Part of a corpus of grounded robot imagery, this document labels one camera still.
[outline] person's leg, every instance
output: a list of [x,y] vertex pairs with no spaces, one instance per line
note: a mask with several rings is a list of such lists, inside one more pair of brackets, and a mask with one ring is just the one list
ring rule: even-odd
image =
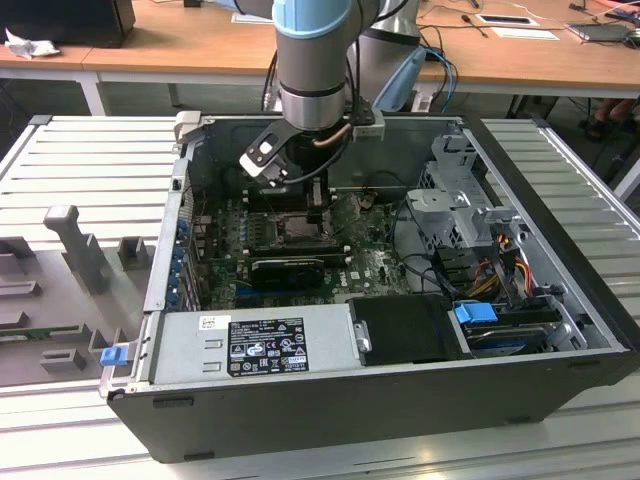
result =
[[602,102],[602,105],[600,105],[600,108],[593,114],[593,118],[595,118],[599,122],[606,122],[611,115],[611,111],[615,109],[618,104],[625,101],[626,100],[620,100],[618,98],[605,99]]
[[581,124],[584,128],[584,133],[589,140],[594,140],[596,142],[602,140],[607,128],[609,115],[618,103],[620,103],[620,100],[617,98],[605,99],[602,102],[602,105],[600,105],[600,108],[591,115],[591,118]]
[[633,99],[620,100],[609,111],[609,119],[616,123],[622,123],[625,120],[628,120],[631,116],[631,111],[633,110],[635,103],[636,101]]

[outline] copper pipe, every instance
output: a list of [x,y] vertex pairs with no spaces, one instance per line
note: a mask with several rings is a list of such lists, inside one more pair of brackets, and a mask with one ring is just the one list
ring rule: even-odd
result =
[[330,147],[331,145],[336,143],[338,140],[340,140],[342,137],[347,135],[352,128],[353,128],[353,125],[351,125],[350,123],[347,123],[340,130],[338,130],[336,133],[331,135],[329,138],[325,138],[324,140],[314,140],[313,146],[316,148]]

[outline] warning label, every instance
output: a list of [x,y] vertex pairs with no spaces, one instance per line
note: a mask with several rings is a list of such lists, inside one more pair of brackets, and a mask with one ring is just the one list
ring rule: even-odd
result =
[[302,318],[230,322],[228,345],[232,377],[309,370]]

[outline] wooden desk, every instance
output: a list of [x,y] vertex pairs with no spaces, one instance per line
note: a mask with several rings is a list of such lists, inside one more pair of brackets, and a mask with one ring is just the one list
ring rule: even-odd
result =
[[136,25],[120,49],[94,48],[86,70],[266,75],[276,49],[272,25],[231,23],[213,5],[134,0]]
[[[535,15],[544,28],[562,28],[565,21],[588,23],[590,17],[567,8],[569,0],[516,0]],[[431,0],[466,10],[468,2]],[[121,49],[64,47],[63,55],[28,62],[8,51],[0,54],[0,76],[75,80],[80,83],[94,115],[108,114],[102,82],[167,84],[261,85],[275,49],[271,25],[231,23],[231,13],[212,5],[185,9],[182,2],[154,3],[134,0],[136,26]],[[587,3],[590,11],[604,7]],[[530,16],[525,10],[484,0],[483,13]],[[464,26],[460,12],[436,8],[419,18],[420,24]],[[554,31],[559,41],[489,38],[471,28],[442,28],[447,57],[459,70],[459,92],[635,98],[640,93],[640,52],[623,45],[580,44],[568,31]],[[433,29],[425,30],[437,45]],[[442,66],[427,64],[420,89],[428,94],[443,78]]]
[[[473,11],[465,2],[442,3]],[[538,16],[557,19],[534,18],[540,28],[563,28],[567,21],[591,22],[589,16],[569,10],[567,0],[518,0],[515,3],[527,6]],[[593,1],[587,2],[587,6],[594,13],[605,10]],[[497,0],[486,0],[482,13],[530,17],[524,9]],[[418,23],[463,26],[460,16],[459,12],[437,8],[418,18]],[[470,17],[476,25],[484,25],[473,15]],[[601,21],[610,20],[602,17]],[[578,36],[568,30],[552,32],[559,41],[499,38],[491,29],[483,29],[489,38],[483,38],[472,28],[440,31],[447,58],[460,72],[460,91],[526,94],[533,89],[536,94],[553,94],[551,92],[576,90],[583,91],[582,96],[631,98],[640,93],[640,52],[621,44],[581,44]],[[425,29],[424,33],[432,45],[438,45],[434,29]],[[427,65],[420,78],[427,82],[440,81],[442,67]]]

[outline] motherboard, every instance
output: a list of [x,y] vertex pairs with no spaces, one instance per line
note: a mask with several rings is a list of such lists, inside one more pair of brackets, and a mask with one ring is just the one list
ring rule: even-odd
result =
[[410,293],[389,242],[394,206],[376,203],[374,193],[334,195],[319,224],[308,223],[306,212],[263,210],[227,200],[195,219],[203,306],[317,305]]

